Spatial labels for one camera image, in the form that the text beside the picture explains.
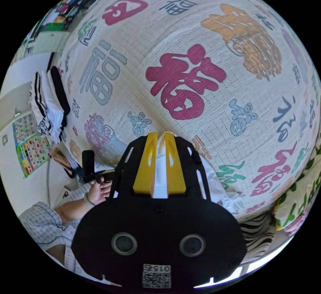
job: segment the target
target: hand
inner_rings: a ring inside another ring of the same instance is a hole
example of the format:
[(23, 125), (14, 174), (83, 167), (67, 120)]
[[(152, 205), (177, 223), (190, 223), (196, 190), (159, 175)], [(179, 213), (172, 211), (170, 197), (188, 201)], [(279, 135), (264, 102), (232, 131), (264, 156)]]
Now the hand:
[(94, 205), (98, 205), (106, 200), (106, 197), (109, 197), (111, 189), (111, 181), (103, 184), (98, 184), (95, 182), (89, 189), (88, 200)]

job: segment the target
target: striped fabric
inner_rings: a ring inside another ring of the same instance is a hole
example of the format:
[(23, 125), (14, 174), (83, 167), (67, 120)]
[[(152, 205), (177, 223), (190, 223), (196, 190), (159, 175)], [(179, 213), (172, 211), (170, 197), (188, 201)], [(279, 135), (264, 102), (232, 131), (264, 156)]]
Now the striped fabric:
[(44, 102), (40, 74), (38, 72), (36, 72), (34, 80), (30, 83), (29, 96), (32, 113), (37, 123), (37, 130), (41, 137), (46, 137), (51, 130), (51, 124), (47, 116), (47, 106)]
[(276, 229), (270, 213), (264, 213), (240, 225), (246, 241), (247, 254), (242, 263), (249, 263), (263, 256), (274, 240)]

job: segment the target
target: cable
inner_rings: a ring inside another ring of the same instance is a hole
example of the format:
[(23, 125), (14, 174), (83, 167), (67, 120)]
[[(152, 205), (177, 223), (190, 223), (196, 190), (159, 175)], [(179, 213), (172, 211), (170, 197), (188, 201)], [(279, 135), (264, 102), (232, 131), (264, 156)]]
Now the cable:
[[(53, 150), (55, 143), (53, 142), (50, 145), (50, 151)], [(47, 164), (47, 174), (46, 174), (46, 190), (47, 190), (47, 202), (48, 202), (48, 206), (51, 207), (50, 205), (50, 195), (49, 195), (49, 169), (50, 169), (50, 160), (51, 160), (51, 156), (48, 159), (48, 164)]]

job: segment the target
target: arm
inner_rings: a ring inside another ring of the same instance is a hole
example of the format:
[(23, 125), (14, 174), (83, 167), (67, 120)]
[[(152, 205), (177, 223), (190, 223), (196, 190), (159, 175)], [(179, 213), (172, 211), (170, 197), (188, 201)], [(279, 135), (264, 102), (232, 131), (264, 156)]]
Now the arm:
[[(98, 205), (105, 201), (109, 196), (111, 182), (105, 184), (94, 183), (89, 192), (88, 200), (93, 205)], [(71, 221), (82, 219), (92, 208), (84, 199), (69, 201), (55, 208), (55, 211), (60, 216), (63, 224), (68, 224)]]
[(71, 221), (82, 219), (91, 209), (84, 199), (69, 201), (55, 208), (56, 213), (60, 216), (62, 223), (68, 224)]

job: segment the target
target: white towel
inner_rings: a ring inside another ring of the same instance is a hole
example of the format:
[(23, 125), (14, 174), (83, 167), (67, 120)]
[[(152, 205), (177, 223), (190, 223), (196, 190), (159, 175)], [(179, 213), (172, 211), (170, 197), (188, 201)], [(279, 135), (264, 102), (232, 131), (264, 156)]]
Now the white towel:
[(31, 110), (37, 123), (37, 130), (41, 137), (45, 137), (51, 130), (51, 124), (47, 116), (47, 106), (43, 98), (40, 81), (40, 74), (36, 72), (34, 79), (30, 83)]
[(43, 91), (44, 101), (47, 106), (47, 115), (49, 122), (51, 124), (51, 130), (49, 131), (49, 135), (53, 142), (60, 143), (60, 133), (61, 133), (61, 125), (64, 117), (64, 110), (62, 109), (55, 90), (52, 90), (53, 82), (50, 76), (45, 71), (41, 72), (41, 87)]

